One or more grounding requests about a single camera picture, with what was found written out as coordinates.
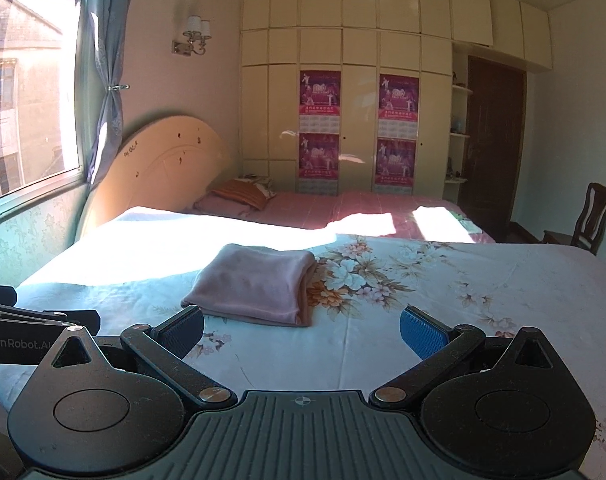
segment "folded towel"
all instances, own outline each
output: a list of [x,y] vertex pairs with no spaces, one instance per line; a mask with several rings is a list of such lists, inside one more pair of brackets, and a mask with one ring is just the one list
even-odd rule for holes
[[228,244],[201,270],[181,306],[251,323],[309,326],[305,290],[316,264],[309,251]]

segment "chair backrest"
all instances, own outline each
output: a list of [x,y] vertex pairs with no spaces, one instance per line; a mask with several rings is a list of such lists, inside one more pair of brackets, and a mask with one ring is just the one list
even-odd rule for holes
[[596,254],[601,240],[603,240],[605,224],[606,187],[591,182],[587,187],[586,203],[574,226],[570,245],[588,249],[592,254]]

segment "wooden chair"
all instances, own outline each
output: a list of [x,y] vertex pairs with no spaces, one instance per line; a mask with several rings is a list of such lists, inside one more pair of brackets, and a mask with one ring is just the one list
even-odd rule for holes
[[591,182],[587,187],[586,203],[574,226],[574,234],[566,235],[554,231],[544,231],[543,244],[559,244],[580,247],[592,254],[599,249],[606,223],[606,187]]

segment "curved wooden headboard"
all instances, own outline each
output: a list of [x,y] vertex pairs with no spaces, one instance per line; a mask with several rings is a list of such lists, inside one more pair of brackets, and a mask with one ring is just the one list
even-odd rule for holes
[[134,206],[180,212],[235,170],[225,142],[203,121],[174,116],[148,124],[90,193],[76,240]]

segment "white lampshade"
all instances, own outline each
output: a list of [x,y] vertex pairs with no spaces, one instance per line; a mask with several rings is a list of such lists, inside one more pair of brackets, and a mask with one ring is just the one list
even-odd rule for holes
[[201,31],[201,17],[190,16],[187,19],[187,30],[189,32],[200,32]]
[[208,20],[203,20],[201,22],[201,34],[203,36],[211,36],[211,32],[209,30],[209,22],[208,22]]

